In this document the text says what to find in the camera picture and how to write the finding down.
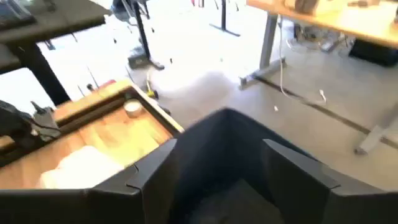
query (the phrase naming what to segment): tape roll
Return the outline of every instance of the tape roll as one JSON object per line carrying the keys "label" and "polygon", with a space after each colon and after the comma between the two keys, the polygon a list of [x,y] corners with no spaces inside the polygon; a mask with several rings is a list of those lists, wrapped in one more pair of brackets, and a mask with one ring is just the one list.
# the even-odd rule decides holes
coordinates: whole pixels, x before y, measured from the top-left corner
{"label": "tape roll", "polygon": [[136,118],[141,114],[142,105],[138,100],[129,100],[124,103],[124,110],[129,118]]}

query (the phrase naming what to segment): keyboard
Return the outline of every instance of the keyboard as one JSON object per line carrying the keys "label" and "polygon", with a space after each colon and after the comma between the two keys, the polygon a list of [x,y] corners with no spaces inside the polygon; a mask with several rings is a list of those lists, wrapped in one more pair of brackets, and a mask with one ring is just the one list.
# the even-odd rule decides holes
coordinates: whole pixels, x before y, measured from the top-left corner
{"label": "keyboard", "polygon": [[32,14],[17,0],[0,0],[0,31],[35,23]]}

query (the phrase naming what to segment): white cable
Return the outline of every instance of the white cable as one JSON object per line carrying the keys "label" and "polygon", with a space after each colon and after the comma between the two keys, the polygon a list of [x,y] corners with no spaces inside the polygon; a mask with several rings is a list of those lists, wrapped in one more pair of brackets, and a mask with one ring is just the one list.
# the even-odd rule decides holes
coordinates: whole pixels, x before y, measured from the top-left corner
{"label": "white cable", "polygon": [[280,91],[283,93],[283,95],[285,95],[286,97],[293,99],[293,100],[297,100],[301,103],[304,104],[308,104],[308,105],[325,105],[326,104],[326,96],[325,93],[323,92],[323,90],[319,90],[319,94],[322,97],[322,100],[318,100],[318,101],[310,101],[306,98],[301,98],[301,97],[296,97],[296,96],[291,96],[289,94],[287,94],[284,90],[284,63],[282,61],[282,22],[283,22],[283,17],[280,16],[280,22],[278,23],[279,26],[279,35],[280,35],[280,39],[279,39],[279,65],[280,65],[280,80],[279,80],[279,87],[280,87]]}
{"label": "white cable", "polygon": [[[307,40],[306,36],[302,34],[303,31],[296,33],[295,35],[297,38],[291,38],[291,39],[286,39],[286,44],[288,48],[294,52],[304,54],[305,52],[313,51],[313,50],[320,50],[322,46],[322,41],[329,38],[330,36],[330,31],[327,30],[326,33],[323,31],[323,29],[318,29],[318,34],[315,40]],[[300,43],[299,40],[304,39],[306,42]],[[305,45],[305,43],[312,43],[312,46]]]}
{"label": "white cable", "polygon": [[153,72],[153,68],[152,68],[152,66],[151,67],[149,67],[149,69],[148,69],[148,71],[147,71],[147,80],[146,80],[146,83],[147,83],[147,91],[152,91],[152,83],[151,83],[151,81],[152,81],[152,72]]}

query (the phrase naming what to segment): concrete floor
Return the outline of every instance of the concrete floor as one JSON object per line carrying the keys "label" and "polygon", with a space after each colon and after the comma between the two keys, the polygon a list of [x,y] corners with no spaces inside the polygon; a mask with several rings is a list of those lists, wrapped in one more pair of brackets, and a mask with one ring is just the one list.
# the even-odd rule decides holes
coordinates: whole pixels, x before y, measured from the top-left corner
{"label": "concrete floor", "polygon": [[[135,82],[143,84],[150,72],[152,83],[160,93],[159,102],[183,127],[229,106],[258,120],[340,172],[385,190],[398,189],[396,148],[380,143],[369,155],[356,156],[353,148],[365,137],[358,129],[287,98],[269,85],[255,83],[244,91],[238,88],[238,77],[258,67],[266,12],[243,5],[239,12],[231,9],[228,24],[231,30],[242,35],[237,38],[208,25],[220,22],[219,12],[212,7],[199,10],[178,0],[152,0],[149,10],[152,19],[146,22],[146,28],[153,27],[155,33],[147,31],[147,34],[154,58],[166,65],[161,72],[126,69],[126,55],[137,44],[137,32],[131,34],[124,24],[112,20],[109,26],[75,34],[78,43],[70,35],[53,40],[55,51],[40,45],[72,99],[89,94],[86,84],[95,85],[88,70],[98,84],[110,78],[125,78],[128,74]],[[285,22],[284,38],[291,35],[290,30],[291,23]],[[278,46],[279,31],[275,35],[272,58],[278,57]],[[294,52],[284,41],[282,52],[287,57],[284,86],[288,90],[310,99],[319,98],[318,89],[324,90],[328,98],[326,110],[364,129],[376,124],[397,101],[397,68],[386,69],[337,53]],[[279,73],[270,81],[279,85]],[[0,76],[0,98],[28,112],[32,111],[30,100],[51,105],[27,70]],[[395,127],[387,136],[398,142]]]}

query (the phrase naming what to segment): black equipment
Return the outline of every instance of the black equipment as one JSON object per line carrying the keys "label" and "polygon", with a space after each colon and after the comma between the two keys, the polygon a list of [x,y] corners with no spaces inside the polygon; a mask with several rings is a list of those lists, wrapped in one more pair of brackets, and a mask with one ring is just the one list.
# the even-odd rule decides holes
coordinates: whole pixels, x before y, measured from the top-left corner
{"label": "black equipment", "polygon": [[18,28],[36,20],[17,0],[0,0],[0,30]]}
{"label": "black equipment", "polygon": [[9,136],[20,147],[28,149],[38,141],[49,141],[60,135],[52,109],[32,104],[36,109],[34,117],[0,100],[0,137]]}
{"label": "black equipment", "polygon": [[91,189],[0,190],[2,223],[385,224],[397,205],[229,109]]}
{"label": "black equipment", "polygon": [[357,57],[381,66],[391,67],[398,62],[398,50],[356,39],[349,52],[350,57]]}

